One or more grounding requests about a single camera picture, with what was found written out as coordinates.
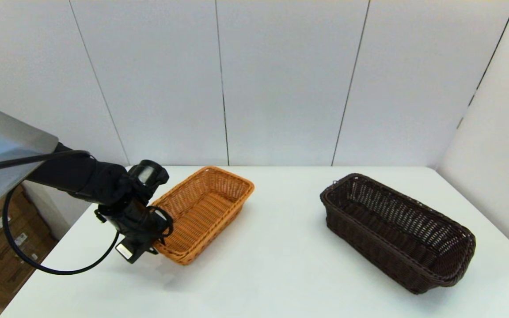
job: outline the rectangular basket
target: rectangular basket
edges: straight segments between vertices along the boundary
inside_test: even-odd
[[[466,227],[364,175],[347,175],[321,201],[327,227],[414,294],[456,284],[475,253]]]
[[[218,167],[198,170],[154,201],[174,219],[166,245],[157,240],[154,248],[189,264],[235,219],[254,189],[252,182]]]

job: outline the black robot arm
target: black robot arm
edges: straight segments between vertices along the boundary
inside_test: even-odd
[[[54,152],[71,151],[59,143]],[[99,204],[95,215],[110,221],[125,236],[117,250],[135,262],[144,252],[156,253],[154,240],[171,234],[172,219],[166,211],[147,207],[159,185],[168,181],[168,172],[154,161],[143,160],[129,172],[121,165],[103,163],[90,155],[61,157],[44,162],[27,180]]]

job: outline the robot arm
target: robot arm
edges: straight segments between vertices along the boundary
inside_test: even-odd
[[[0,112],[0,161],[47,153],[40,145],[44,142],[48,149],[53,139],[57,142],[52,135]],[[51,152],[71,150],[57,143]],[[147,207],[157,187],[168,181],[167,171],[154,161],[143,160],[129,172],[121,165],[103,163],[85,154],[31,163],[31,167],[6,167],[0,169],[0,191],[14,188],[25,178],[99,204],[96,216],[102,222],[111,222],[125,236],[117,250],[131,263],[144,252],[156,253],[154,240],[163,240],[171,233],[170,216],[160,208]]]

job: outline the white table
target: white table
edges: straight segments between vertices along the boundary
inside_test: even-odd
[[[159,197],[199,167],[167,167]],[[36,272],[2,318],[509,317],[509,240],[435,171],[424,167],[224,167],[256,189],[237,219],[188,266],[113,251],[89,272]],[[319,194],[363,173],[467,226],[477,248],[452,288],[413,295],[325,225]],[[75,269],[97,259],[115,231],[91,206],[44,261]]]

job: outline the orange wicker basket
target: orange wicker basket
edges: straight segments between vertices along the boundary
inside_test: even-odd
[[[166,245],[157,240],[154,248],[189,264],[235,219],[254,189],[252,182],[218,167],[200,169],[152,204],[174,219]]]

